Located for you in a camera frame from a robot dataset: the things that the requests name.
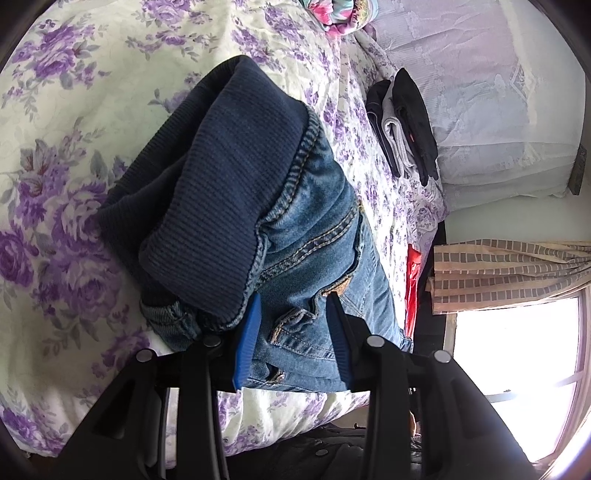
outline colorful fabric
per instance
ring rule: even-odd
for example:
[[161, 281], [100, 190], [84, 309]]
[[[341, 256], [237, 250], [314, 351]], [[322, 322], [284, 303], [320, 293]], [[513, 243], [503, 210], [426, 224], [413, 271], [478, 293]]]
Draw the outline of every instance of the colorful fabric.
[[378, 15], [376, 0], [300, 0], [322, 28], [346, 35], [363, 28]]
[[418, 278], [421, 274], [421, 253], [417, 252], [412, 245], [408, 246], [407, 259], [407, 291], [404, 299], [407, 303], [407, 317], [404, 325], [404, 335], [408, 338], [414, 337], [414, 328], [417, 324], [418, 311]]

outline folded clothing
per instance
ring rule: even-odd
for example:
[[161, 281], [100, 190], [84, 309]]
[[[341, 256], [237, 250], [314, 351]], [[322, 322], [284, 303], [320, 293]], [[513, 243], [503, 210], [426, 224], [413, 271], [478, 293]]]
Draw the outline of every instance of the folded clothing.
[[378, 15], [376, 0], [300, 0], [330, 34], [346, 35], [363, 28]]
[[391, 85], [392, 82], [390, 82], [390, 80], [381, 80], [372, 85], [365, 101], [365, 109], [368, 114], [369, 123], [375, 136], [378, 138], [379, 146], [382, 147], [386, 160], [388, 160], [392, 175], [394, 177], [400, 177], [402, 170], [399, 169], [399, 161], [392, 150], [392, 144], [384, 134], [384, 129], [382, 128], [384, 121], [384, 103], [386, 101], [389, 101], [390, 104], [392, 103], [391, 100], [388, 100], [387, 98], [388, 92], [391, 92]]
[[406, 69], [400, 69], [392, 88], [394, 115], [400, 120], [417, 165], [421, 185], [426, 186], [429, 177], [439, 179], [437, 172], [437, 143], [431, 130], [427, 108], [417, 85]]
[[245, 386], [340, 391], [326, 296], [405, 351], [367, 219], [315, 113], [247, 57], [212, 70], [144, 148], [98, 213], [174, 350], [241, 320], [262, 323]]
[[409, 178], [413, 170], [417, 169], [417, 165], [414, 161], [413, 152], [408, 145], [408, 140], [404, 135], [402, 123], [394, 114], [392, 88], [394, 88], [394, 82], [390, 83], [390, 87], [382, 102], [383, 114], [381, 127], [384, 137], [392, 149], [398, 171], [405, 178]]

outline bright window light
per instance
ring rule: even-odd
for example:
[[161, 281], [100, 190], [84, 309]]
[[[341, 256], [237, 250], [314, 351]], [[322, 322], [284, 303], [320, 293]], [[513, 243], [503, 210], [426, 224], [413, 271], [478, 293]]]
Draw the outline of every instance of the bright window light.
[[454, 358], [493, 403], [531, 461], [551, 454], [568, 418], [576, 384], [579, 299], [457, 314]]

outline gray folded cloth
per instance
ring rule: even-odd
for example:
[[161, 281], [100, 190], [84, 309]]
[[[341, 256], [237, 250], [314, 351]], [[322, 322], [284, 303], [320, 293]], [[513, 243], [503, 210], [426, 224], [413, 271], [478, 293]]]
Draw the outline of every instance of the gray folded cloth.
[[416, 171], [417, 166], [404, 131], [402, 130], [402, 123], [400, 123], [400, 120], [394, 114], [394, 104], [392, 103], [393, 87], [394, 82], [390, 84], [382, 103], [382, 110], [384, 112], [382, 117], [382, 131], [392, 148], [398, 171], [403, 177], [408, 178], [413, 171]]

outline wall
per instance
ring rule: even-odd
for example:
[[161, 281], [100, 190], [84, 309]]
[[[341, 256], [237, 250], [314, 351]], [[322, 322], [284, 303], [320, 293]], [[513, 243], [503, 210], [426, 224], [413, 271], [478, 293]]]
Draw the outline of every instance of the wall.
[[445, 226], [450, 244], [478, 238], [591, 241], [591, 183], [585, 178], [578, 196], [515, 197], [458, 210]]

